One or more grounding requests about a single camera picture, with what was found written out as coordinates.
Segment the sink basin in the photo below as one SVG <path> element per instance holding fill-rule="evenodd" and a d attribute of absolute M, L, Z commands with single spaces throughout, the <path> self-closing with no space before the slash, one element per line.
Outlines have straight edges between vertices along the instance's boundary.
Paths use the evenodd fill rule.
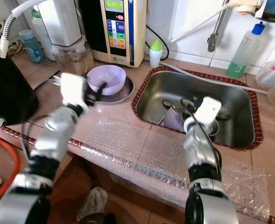
<path fill-rule="evenodd" d="M 219 133 L 213 141 L 221 145 L 245 148 L 255 140 L 251 97 L 240 88 L 212 84 L 188 75 L 159 71 L 154 73 L 144 88 L 135 106 L 135 113 L 152 124 L 158 124 L 168 110 L 162 104 L 163 99 L 171 100 L 178 111 L 182 111 L 180 98 L 200 101 L 205 96 L 219 100 L 221 110 L 230 114 L 229 119 L 217 119 Z"/>

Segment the blue bottle cap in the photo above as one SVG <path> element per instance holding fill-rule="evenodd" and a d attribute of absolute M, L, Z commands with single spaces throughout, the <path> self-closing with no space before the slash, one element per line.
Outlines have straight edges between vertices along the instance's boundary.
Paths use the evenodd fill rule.
<path fill-rule="evenodd" d="M 260 35 L 263 31 L 265 26 L 263 25 L 263 22 L 255 24 L 253 30 L 251 31 L 253 34 Z"/>
<path fill-rule="evenodd" d="M 34 37 L 33 32 L 30 29 L 25 29 L 19 32 L 19 36 L 23 41 L 31 39 Z"/>

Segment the red hose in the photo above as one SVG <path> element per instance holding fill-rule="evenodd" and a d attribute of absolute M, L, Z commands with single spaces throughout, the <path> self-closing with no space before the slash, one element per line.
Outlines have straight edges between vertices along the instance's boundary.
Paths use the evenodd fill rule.
<path fill-rule="evenodd" d="M 15 176 L 20 172 L 21 163 L 20 163 L 19 154 L 10 144 L 0 139 L 0 145 L 2 145 L 11 154 L 14 160 L 14 169 L 12 171 L 12 174 L 10 178 L 0 188 L 0 198 L 1 198 L 1 196 L 4 195 L 8 187 L 12 184 Z"/>

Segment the purple bowl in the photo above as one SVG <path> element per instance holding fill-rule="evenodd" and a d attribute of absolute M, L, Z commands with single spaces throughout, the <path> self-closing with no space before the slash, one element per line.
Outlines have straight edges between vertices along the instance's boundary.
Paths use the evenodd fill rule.
<path fill-rule="evenodd" d="M 102 95 L 109 96 L 119 92 L 126 80 L 126 72 L 116 65 L 102 65 L 90 70 L 86 76 L 87 83 L 95 92 L 99 87 L 107 82 L 106 88 L 103 89 Z"/>

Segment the green bottle cap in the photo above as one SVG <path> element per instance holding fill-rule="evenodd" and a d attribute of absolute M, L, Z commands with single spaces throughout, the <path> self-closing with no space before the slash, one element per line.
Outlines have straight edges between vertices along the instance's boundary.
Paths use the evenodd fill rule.
<path fill-rule="evenodd" d="M 162 50 L 162 44 L 160 43 L 159 39 L 155 40 L 152 44 L 151 44 L 151 48 L 152 50 Z"/>
<path fill-rule="evenodd" d="M 41 19 L 41 13 L 39 11 L 31 10 L 31 14 L 34 18 Z"/>

